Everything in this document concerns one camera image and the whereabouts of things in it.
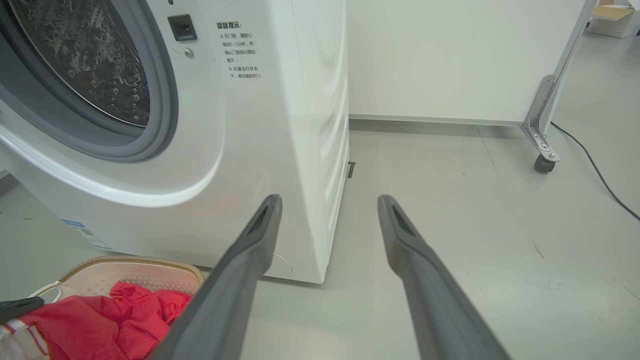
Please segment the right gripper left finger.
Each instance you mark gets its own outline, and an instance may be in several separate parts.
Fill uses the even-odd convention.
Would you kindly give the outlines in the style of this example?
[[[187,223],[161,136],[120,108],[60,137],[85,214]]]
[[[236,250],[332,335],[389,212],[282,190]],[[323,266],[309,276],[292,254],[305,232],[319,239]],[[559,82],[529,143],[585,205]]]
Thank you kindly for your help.
[[[281,217],[281,196],[266,196],[150,360],[240,360],[258,280],[274,260]]]

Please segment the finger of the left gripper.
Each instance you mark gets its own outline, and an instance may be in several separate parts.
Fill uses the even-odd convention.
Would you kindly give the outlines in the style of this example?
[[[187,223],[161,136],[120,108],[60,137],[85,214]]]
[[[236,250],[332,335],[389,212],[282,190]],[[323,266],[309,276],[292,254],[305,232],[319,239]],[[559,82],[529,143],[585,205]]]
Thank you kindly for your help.
[[[32,312],[45,305],[41,297],[29,297],[20,300],[0,301],[0,325]]]

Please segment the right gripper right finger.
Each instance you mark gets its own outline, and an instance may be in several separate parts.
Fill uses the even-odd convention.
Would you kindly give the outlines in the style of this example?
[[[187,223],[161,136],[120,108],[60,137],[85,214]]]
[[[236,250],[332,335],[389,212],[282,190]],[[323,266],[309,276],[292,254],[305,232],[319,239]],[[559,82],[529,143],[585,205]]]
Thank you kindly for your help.
[[[511,360],[398,201],[377,199],[387,261],[402,280],[421,360]]]

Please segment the red garment with white trim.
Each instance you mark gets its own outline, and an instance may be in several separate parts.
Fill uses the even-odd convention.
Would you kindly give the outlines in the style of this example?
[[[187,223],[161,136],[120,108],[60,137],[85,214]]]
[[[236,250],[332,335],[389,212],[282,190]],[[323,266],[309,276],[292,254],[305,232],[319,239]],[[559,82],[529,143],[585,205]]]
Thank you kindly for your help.
[[[117,282],[0,323],[0,360],[147,360],[192,299]]]

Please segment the cream perforated laundry basket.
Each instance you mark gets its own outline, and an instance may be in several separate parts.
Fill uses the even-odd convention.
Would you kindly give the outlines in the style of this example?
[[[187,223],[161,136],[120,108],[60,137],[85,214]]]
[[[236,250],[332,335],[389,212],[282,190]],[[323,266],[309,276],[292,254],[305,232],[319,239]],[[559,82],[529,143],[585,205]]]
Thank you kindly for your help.
[[[192,265],[174,260],[140,256],[100,256],[85,260],[60,279],[35,292],[53,291],[52,303],[70,296],[108,296],[119,281],[150,291],[174,291],[193,296],[203,285],[204,275]]]

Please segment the white washing machine body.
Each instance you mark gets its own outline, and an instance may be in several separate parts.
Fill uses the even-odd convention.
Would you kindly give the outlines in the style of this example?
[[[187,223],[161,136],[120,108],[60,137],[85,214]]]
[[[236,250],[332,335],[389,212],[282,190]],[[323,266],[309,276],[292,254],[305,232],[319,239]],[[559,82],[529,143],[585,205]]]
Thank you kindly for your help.
[[[346,0],[110,0],[145,71],[145,128],[62,83],[0,0],[0,163],[113,250],[213,268],[272,194],[274,253],[322,284],[349,157]],[[189,14],[198,39],[175,41]]]

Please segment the black door lock socket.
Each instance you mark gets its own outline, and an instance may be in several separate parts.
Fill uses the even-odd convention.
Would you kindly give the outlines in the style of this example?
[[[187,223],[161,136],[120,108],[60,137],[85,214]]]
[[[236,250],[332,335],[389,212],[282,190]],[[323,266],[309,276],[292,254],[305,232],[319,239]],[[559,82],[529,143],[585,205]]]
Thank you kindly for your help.
[[[172,15],[167,18],[167,21],[175,41],[185,42],[198,39],[190,14]]]

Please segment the round drain filter cover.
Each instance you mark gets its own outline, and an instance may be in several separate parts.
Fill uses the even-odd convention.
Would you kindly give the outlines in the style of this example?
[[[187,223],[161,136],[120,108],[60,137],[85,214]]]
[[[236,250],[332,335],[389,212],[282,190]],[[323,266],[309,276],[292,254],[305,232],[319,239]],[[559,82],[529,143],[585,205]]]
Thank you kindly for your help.
[[[269,271],[270,273],[275,274],[274,277],[279,277],[290,274],[293,271],[293,267],[288,260],[284,259],[281,255],[274,253]]]

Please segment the blue energy label sticker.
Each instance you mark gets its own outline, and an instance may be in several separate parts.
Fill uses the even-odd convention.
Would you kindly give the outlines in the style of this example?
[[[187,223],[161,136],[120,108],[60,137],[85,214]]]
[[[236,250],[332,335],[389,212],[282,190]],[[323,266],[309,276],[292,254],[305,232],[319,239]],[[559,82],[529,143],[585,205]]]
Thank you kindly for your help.
[[[71,221],[68,219],[63,219],[62,221],[64,221],[64,223],[66,223],[67,226],[73,228],[74,231],[80,234],[80,236],[83,237],[83,239],[85,239],[94,248],[105,249],[108,251],[114,250],[102,239],[97,237],[91,230],[86,228],[82,223],[77,221]]]

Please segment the white partition panel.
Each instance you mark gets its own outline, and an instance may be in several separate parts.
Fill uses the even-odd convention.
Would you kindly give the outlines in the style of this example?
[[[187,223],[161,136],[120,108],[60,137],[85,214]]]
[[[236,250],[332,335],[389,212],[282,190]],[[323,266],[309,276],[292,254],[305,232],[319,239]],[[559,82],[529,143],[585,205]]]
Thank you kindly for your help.
[[[347,0],[352,120],[519,127],[587,0]]]

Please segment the steel washer drum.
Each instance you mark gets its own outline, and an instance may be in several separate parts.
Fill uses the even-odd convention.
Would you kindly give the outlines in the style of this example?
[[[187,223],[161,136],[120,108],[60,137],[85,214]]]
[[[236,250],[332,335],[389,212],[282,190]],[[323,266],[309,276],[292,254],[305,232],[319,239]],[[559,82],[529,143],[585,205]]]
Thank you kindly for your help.
[[[146,71],[111,0],[5,0],[7,13],[60,82],[117,123],[150,117]]]

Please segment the cardboard box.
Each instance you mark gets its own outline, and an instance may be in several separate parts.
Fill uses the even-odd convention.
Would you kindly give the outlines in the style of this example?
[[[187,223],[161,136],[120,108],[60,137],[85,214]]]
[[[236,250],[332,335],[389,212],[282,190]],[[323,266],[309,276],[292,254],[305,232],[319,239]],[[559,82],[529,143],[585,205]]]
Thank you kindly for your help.
[[[587,31],[624,39],[640,34],[640,0],[598,0]]]

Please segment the metal partition leg bracket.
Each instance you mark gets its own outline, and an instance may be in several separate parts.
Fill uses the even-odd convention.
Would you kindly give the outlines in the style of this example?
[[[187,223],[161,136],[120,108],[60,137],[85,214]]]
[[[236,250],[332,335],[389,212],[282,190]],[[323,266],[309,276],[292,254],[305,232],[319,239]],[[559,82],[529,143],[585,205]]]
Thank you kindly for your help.
[[[542,78],[529,112],[520,127],[539,155],[543,155],[547,160],[555,163],[560,161],[560,157],[546,139],[547,126],[551,123],[551,114],[554,109],[554,100],[559,92],[558,88],[562,84],[563,76],[578,46],[579,37],[585,31],[597,2],[598,0],[583,0],[582,9],[562,55],[560,55],[558,64],[553,73]]]

